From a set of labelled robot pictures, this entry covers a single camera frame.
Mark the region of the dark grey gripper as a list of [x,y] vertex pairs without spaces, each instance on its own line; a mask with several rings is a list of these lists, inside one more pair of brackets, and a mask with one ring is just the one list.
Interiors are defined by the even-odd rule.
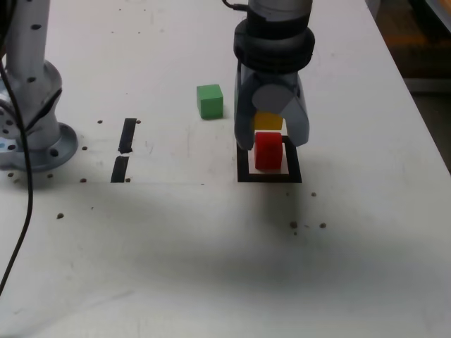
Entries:
[[307,111],[302,100],[288,88],[301,86],[298,73],[272,75],[239,65],[234,112],[234,133],[238,146],[246,151],[253,148],[257,109],[284,119],[288,137],[294,146],[306,144],[309,140]]

